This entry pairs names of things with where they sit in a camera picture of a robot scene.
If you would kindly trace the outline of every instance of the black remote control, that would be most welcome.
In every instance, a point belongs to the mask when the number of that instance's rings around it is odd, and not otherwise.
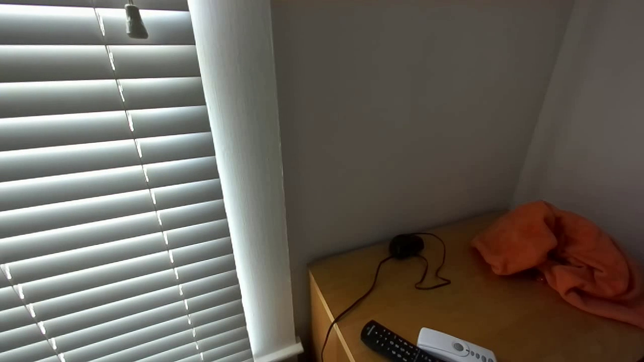
[[[392,362],[443,362],[375,320],[364,324],[361,338],[369,347]]]

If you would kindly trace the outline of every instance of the window blinds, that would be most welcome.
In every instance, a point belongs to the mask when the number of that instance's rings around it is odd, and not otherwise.
[[[124,3],[0,0],[0,359],[250,359],[190,13]]]

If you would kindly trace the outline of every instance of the remote control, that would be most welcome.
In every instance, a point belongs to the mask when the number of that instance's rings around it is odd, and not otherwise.
[[[419,347],[450,362],[498,362],[492,350],[432,327],[421,329]]]
[[[441,358],[434,358],[375,320],[364,324],[361,338],[369,347],[392,362],[445,362]]]

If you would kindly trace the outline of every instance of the white device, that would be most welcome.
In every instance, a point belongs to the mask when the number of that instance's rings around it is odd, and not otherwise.
[[[419,347],[450,362],[498,362],[492,350],[432,327],[421,327]]]

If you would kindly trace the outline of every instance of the white horizontal blinds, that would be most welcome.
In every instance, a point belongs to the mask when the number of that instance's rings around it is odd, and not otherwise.
[[[188,6],[95,3],[0,0],[0,359],[250,359]]]

